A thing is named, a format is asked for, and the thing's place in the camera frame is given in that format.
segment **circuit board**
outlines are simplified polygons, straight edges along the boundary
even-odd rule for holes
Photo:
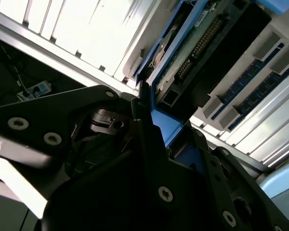
[[[190,65],[188,57],[191,53],[193,55],[200,55],[209,43],[222,22],[218,16],[223,13],[229,2],[230,0],[211,2],[210,5],[203,10],[202,14],[195,22],[194,27],[175,53],[159,82],[156,84],[156,97],[163,91],[164,87],[173,83],[173,76],[178,74],[180,75],[178,76],[179,78],[183,78]]]

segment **power strip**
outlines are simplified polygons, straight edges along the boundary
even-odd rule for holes
[[[43,81],[43,82],[40,82],[37,85],[32,86],[31,88],[28,88],[27,92],[28,92],[29,95],[27,97],[24,96],[23,91],[21,91],[17,95],[19,96],[19,99],[21,101],[27,101],[27,100],[33,100],[33,99],[39,98],[39,97],[41,97],[43,95],[48,94],[51,91],[52,91],[52,85],[49,82],[47,82],[47,81]]]

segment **screw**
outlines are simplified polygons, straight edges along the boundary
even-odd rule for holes
[[[166,202],[171,202],[173,200],[172,192],[165,186],[160,186],[158,188],[158,194]]]
[[[196,133],[198,136],[203,137],[203,134],[200,131],[196,130]]]
[[[110,91],[106,91],[106,95],[108,95],[109,97],[114,97],[115,95],[112,93],[112,92],[110,92]]]
[[[56,146],[62,142],[62,138],[57,133],[48,132],[44,135],[44,141],[49,145]]]
[[[275,231],[283,231],[279,226],[275,225]]]
[[[29,122],[21,117],[13,117],[8,120],[8,125],[14,130],[25,130],[29,127]]]
[[[223,212],[223,218],[226,220],[226,222],[231,227],[235,227],[236,226],[236,219],[234,218],[234,216],[230,212],[224,211]]]
[[[224,155],[226,155],[226,156],[229,156],[229,152],[228,152],[227,150],[225,150],[225,149],[222,149],[222,153],[223,153]]]

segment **memory slot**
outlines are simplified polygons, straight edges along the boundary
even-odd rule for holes
[[[254,59],[248,68],[241,74],[241,76],[228,88],[220,100],[223,106],[211,117],[212,120],[229,105],[229,103],[252,81],[259,72],[281,51],[285,45],[280,43],[278,47],[264,60]]]
[[[193,61],[198,58],[201,52],[205,49],[206,45],[209,41],[213,38],[215,33],[218,31],[220,26],[222,25],[223,20],[221,18],[216,18],[209,28],[206,30],[205,34],[201,37],[200,41],[194,47],[192,51],[192,57],[185,60],[179,71],[177,72],[177,78],[183,79],[186,72],[189,70],[190,67],[193,66]]]
[[[253,91],[245,101],[243,101],[236,109],[241,114],[238,119],[229,126],[229,130],[233,130],[242,120],[266,97],[268,96],[283,80],[289,76],[289,68],[284,74],[280,75],[271,72],[267,78]]]

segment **electronic component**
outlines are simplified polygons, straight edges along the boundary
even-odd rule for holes
[[[153,82],[158,108],[183,121],[206,104],[208,94],[271,20],[259,6],[245,1],[238,7],[224,0],[214,7],[198,28],[191,29],[161,77]],[[248,72],[254,75],[256,70],[253,67]],[[250,79],[244,76],[242,81]],[[242,85],[233,87],[240,91]]]
[[[252,111],[269,93],[271,93],[284,79],[289,76],[289,68],[284,74],[279,75],[271,72],[269,76],[244,100],[237,110],[241,113],[233,124],[229,126],[229,130],[233,130],[248,114]]]
[[[249,84],[249,82],[258,75],[258,73],[281,51],[285,45],[280,43],[278,47],[270,53],[270,55],[264,60],[255,59],[243,74],[229,87],[220,99],[223,102],[223,106],[212,116],[214,120],[226,106]]]
[[[52,91],[51,84],[47,81],[40,82],[37,85],[32,86],[27,89],[27,94],[24,95],[23,92],[18,93],[17,95],[20,97],[21,101],[32,100],[43,95],[48,94]]]

